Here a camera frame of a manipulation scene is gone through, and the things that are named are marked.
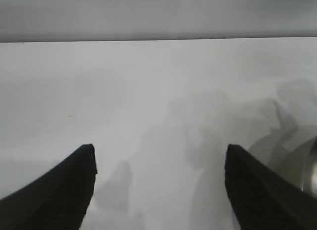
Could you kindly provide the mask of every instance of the gray wall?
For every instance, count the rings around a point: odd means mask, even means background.
[[[0,42],[315,35],[317,0],[0,0]]]

